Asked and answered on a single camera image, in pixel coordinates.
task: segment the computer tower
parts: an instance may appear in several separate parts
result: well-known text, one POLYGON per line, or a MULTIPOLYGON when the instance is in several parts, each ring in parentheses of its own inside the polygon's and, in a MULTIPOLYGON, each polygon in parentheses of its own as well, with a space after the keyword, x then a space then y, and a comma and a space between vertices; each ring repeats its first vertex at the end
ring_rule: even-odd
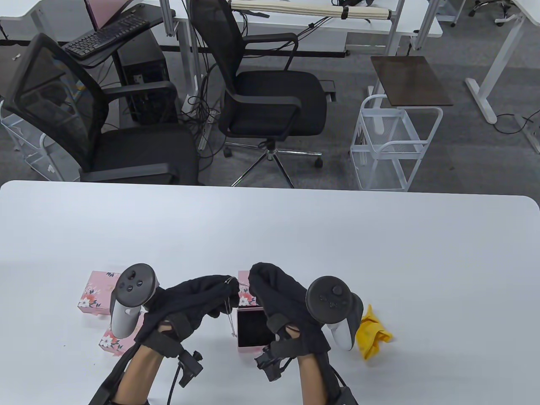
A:
MULTIPOLYGON (((151 30, 144 31, 122 46, 118 56, 128 85, 169 80, 165 56, 151 30)), ((163 122, 178 122, 175 103, 163 93, 150 92, 129 97, 127 106, 133 121, 140 125, 159 123, 166 109, 169 113, 163 122)))

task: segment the mesh chair back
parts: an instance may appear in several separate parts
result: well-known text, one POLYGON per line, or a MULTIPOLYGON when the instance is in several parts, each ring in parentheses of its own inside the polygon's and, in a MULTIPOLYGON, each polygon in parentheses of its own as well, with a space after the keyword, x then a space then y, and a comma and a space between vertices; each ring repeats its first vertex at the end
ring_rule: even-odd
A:
POLYGON ((57 142, 83 171, 90 170, 109 105, 94 79, 45 34, 28 46, 4 106, 57 142))
POLYGON ((245 43, 228 3, 225 0, 192 0, 190 20, 210 49, 228 91, 236 93, 234 78, 242 62, 245 43))

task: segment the black office chair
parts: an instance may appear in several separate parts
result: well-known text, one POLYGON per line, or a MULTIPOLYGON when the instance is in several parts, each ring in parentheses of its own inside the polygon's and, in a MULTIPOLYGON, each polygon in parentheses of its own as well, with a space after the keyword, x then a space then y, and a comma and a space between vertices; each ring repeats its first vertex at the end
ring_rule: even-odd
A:
MULTIPOLYGON (((265 158, 276 162, 289 186, 293 183, 279 154, 314 156, 322 167, 322 154, 276 149, 276 141, 289 136, 311 136, 322 132, 326 122, 326 95, 319 80, 306 72, 287 70, 298 48, 293 33, 242 37, 231 8, 225 0, 190 2, 190 20, 210 49, 225 80, 218 126, 231 138, 262 138, 259 146, 227 143, 227 146, 264 149, 265 152, 240 178, 236 186, 265 158), (237 74, 246 45, 254 42, 294 43, 284 70, 248 71, 237 74)), ((230 156, 230 150, 224 150, 230 156)))
MULTIPOLYGON (((180 124, 102 133, 109 103, 163 92, 174 108, 170 82, 101 89, 51 38, 38 34, 21 62, 4 107, 46 133, 80 165, 81 181, 197 185, 194 139, 180 124)), ((165 118, 168 110, 163 112, 165 118)))
MULTIPOLYGON (((469 17, 474 17, 476 12, 489 5, 489 4, 495 4, 495 5, 499 5, 502 10, 503 10, 503 18, 501 18, 502 20, 507 20, 508 18, 510 18, 510 16, 508 15, 508 10, 510 10, 512 8, 512 6, 514 6, 515 4, 511 1, 511 0, 484 0, 484 1, 481 1, 481 0, 475 0, 475 6, 473 7, 473 9, 470 11, 469 13, 469 17)), ((504 22, 497 22, 499 19, 496 19, 495 20, 495 24, 497 24, 498 26, 503 26, 504 25, 504 22)))

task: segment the black glove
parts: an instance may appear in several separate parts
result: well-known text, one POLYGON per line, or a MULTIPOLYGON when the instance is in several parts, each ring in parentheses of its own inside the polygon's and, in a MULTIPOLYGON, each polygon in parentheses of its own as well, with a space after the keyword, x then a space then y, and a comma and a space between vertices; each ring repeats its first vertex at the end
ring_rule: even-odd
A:
POLYGON ((178 313, 188 322, 182 330, 174 330, 174 337, 182 342, 200 326, 205 315, 217 318, 237 308, 238 291, 238 280, 229 275, 209 275, 168 289, 158 288, 147 303, 148 312, 135 342, 144 342, 167 316, 178 313))
MULTIPOLYGON (((249 271, 249 292, 263 307, 267 318, 283 315, 289 325, 300 331, 303 347, 314 354, 327 353, 330 345, 321 328, 306 307, 307 290, 279 267, 270 263, 257 263, 249 271)), ((285 327, 277 332, 280 339, 289 339, 285 327)))

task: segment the pink gift box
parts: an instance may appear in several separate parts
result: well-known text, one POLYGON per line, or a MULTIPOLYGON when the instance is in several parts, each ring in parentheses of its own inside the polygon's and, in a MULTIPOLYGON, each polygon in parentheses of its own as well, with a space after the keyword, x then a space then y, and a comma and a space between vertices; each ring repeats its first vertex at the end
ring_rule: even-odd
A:
POLYGON ((249 293, 249 271, 238 272, 240 301, 237 310, 238 352, 262 353, 262 348, 275 340, 266 326, 266 315, 257 299, 249 293))
POLYGON ((257 299, 249 293, 249 270, 238 272, 238 284, 240 285, 238 310, 247 309, 246 307, 259 307, 257 299))
POLYGON ((110 315, 111 292, 120 273, 92 272, 77 305, 82 312, 93 315, 110 315))
POLYGON ((99 342, 100 348, 106 352, 114 354, 115 356, 122 356, 131 346, 135 344, 135 336, 139 332, 140 327, 143 325, 143 320, 144 315, 141 313, 133 333, 123 339, 116 338, 112 334, 111 328, 107 329, 107 332, 105 332, 103 335, 101 342, 99 342))

